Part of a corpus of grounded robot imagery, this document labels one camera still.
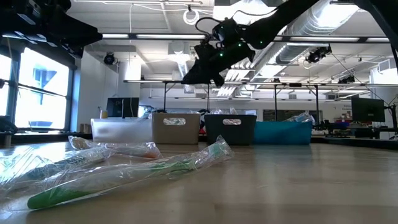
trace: black storage bin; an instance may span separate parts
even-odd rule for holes
[[[230,124],[228,119],[239,120],[240,124]],[[207,143],[213,144],[221,135],[229,145],[248,146],[253,142],[256,120],[257,116],[255,115],[205,115]]]

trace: metal pole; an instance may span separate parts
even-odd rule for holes
[[[163,110],[166,111],[166,94],[167,94],[167,82],[164,83],[164,101],[163,101]]]
[[[277,103],[276,103],[276,95],[278,95],[278,93],[276,92],[276,86],[274,85],[274,93],[275,93],[275,121],[278,121],[278,109],[277,109]]]
[[[207,111],[209,111],[210,104],[210,84],[207,84]]]
[[[317,124],[320,124],[319,122],[319,99],[318,99],[318,86],[315,85],[315,97],[317,101]]]

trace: beige storage bin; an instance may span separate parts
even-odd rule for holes
[[[198,144],[200,114],[152,114],[156,144]]]

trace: white storage bin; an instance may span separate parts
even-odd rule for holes
[[[140,118],[91,119],[94,142],[152,142],[152,121]]]

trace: window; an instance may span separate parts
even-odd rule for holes
[[[0,78],[9,81],[11,71],[11,58],[0,55]],[[0,116],[7,114],[8,82],[0,89]]]
[[[25,48],[19,69],[16,126],[64,129],[69,79],[67,66]]]

